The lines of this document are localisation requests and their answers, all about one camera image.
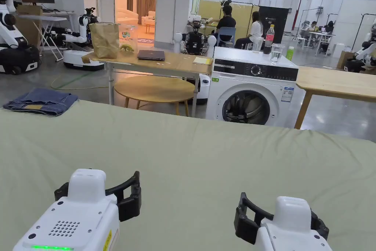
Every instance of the round wooden stool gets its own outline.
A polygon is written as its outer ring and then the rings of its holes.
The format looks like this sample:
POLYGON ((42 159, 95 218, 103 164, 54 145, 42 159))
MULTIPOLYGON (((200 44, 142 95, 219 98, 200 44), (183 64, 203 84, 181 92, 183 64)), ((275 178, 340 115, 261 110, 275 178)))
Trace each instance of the round wooden stool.
POLYGON ((176 114, 179 115, 179 102, 185 102, 185 114, 188 113, 188 100, 193 97, 194 85, 177 78, 160 76, 133 76, 115 83, 114 89, 124 96, 125 108, 128 108, 129 99, 151 103, 174 103, 176 114))

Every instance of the white shirt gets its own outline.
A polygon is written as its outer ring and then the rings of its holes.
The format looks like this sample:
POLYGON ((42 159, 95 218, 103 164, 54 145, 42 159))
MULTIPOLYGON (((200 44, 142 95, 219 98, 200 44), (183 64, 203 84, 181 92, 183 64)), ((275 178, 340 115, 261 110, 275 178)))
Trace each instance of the white shirt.
POLYGON ((255 37, 262 37, 263 36, 263 25, 260 21, 254 21, 251 26, 251 36, 249 39, 253 42, 253 38, 255 37))

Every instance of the bed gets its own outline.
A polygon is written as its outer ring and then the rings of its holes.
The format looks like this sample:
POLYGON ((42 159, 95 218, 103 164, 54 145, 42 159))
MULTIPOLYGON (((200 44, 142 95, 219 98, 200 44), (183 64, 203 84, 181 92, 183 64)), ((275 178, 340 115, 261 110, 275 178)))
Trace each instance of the bed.
POLYGON ((373 250, 376 145, 311 130, 241 125, 79 100, 59 117, 0 110, 2 250, 53 203, 78 168, 106 187, 140 171, 139 217, 114 250, 255 250, 237 238, 240 193, 273 213, 300 197, 329 227, 333 251, 373 250))

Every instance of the green bottle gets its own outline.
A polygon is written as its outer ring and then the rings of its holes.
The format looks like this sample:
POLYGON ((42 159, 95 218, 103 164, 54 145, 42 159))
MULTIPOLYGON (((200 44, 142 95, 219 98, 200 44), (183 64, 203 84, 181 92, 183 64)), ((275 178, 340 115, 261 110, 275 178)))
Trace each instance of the green bottle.
POLYGON ((290 46, 287 50, 286 58, 290 61, 293 60, 293 54, 294 54, 294 47, 290 46))

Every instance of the white sofa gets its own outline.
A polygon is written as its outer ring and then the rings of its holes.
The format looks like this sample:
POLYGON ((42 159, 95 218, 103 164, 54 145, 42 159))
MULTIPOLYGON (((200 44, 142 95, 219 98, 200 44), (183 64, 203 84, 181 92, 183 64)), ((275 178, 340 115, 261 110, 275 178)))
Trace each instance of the white sofa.
POLYGON ((116 10, 116 23, 127 25, 138 25, 138 14, 126 9, 116 10))
POLYGON ((146 26, 146 23, 145 23, 146 19, 154 20, 154 18, 155 18, 155 11, 149 11, 147 16, 141 17, 142 26, 146 26))

